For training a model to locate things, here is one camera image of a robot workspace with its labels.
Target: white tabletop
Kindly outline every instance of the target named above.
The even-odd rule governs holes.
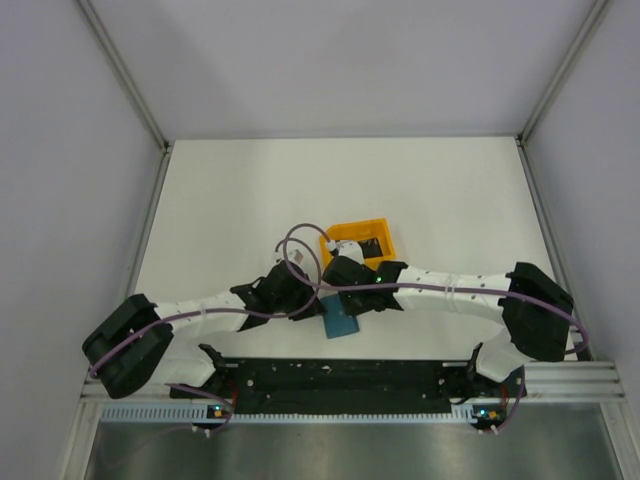
[[[154,302],[211,296],[266,274],[296,223],[379,217],[411,265],[490,274],[526,261],[552,275],[513,138],[179,141],[137,291]],[[319,253],[315,232],[298,236]],[[332,340],[314,317],[205,343],[225,356],[455,360],[499,328],[446,312],[359,322],[359,333]]]

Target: table surface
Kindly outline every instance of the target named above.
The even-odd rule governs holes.
[[[294,224],[379,217],[411,265],[491,274],[527,261],[552,275],[513,138],[190,140],[175,144],[137,291],[154,302],[211,296],[267,273]],[[315,232],[298,236],[319,253]],[[203,341],[224,356],[463,360],[499,329],[432,311],[359,322],[331,340],[314,317]]]

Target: gray floor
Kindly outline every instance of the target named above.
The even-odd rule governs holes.
[[[498,437],[466,425],[230,427],[207,440],[166,425],[102,424],[86,480],[621,478],[597,406],[523,406]]]

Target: blue square object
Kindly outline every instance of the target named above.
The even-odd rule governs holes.
[[[358,319],[344,313],[339,295],[329,295],[320,301],[327,309],[326,313],[322,315],[327,338],[344,337],[360,331]]]

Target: gray wall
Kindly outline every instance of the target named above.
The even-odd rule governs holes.
[[[51,479],[159,154],[70,0],[0,6],[0,477]]]
[[[618,0],[531,141],[596,347],[640,415],[640,2]]]
[[[95,0],[171,139],[517,133],[593,0]]]

